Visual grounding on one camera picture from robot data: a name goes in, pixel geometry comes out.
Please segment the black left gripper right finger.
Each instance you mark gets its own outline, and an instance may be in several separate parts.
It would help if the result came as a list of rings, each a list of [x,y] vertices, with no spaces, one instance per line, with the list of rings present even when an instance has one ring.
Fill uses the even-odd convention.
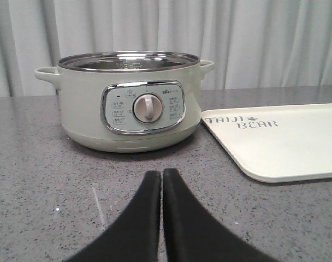
[[[177,169],[163,172],[163,224],[169,261],[266,261],[200,204]]]

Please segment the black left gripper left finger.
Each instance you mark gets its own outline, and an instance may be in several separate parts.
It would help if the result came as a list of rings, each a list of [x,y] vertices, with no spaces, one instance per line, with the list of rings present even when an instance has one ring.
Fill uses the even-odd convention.
[[[157,261],[160,204],[161,173],[148,171],[113,224],[68,261]]]

